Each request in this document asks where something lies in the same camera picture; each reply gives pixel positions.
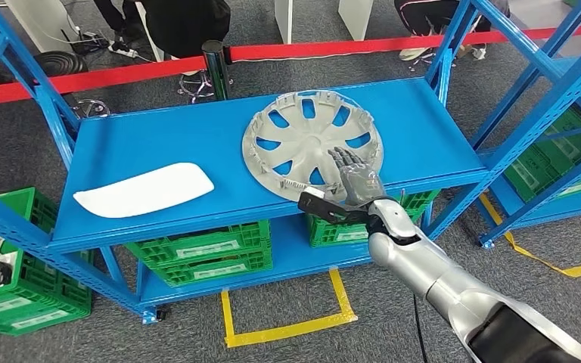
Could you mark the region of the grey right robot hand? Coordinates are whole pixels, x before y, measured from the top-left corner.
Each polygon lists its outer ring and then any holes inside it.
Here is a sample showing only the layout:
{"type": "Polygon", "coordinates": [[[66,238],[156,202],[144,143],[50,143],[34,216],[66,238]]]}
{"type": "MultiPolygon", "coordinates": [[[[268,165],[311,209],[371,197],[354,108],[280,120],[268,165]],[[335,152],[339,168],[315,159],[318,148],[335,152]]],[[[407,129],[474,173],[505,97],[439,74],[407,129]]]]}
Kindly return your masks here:
{"type": "Polygon", "coordinates": [[[361,206],[387,195],[378,173],[357,154],[342,147],[334,147],[328,153],[340,173],[346,204],[361,206]]]}

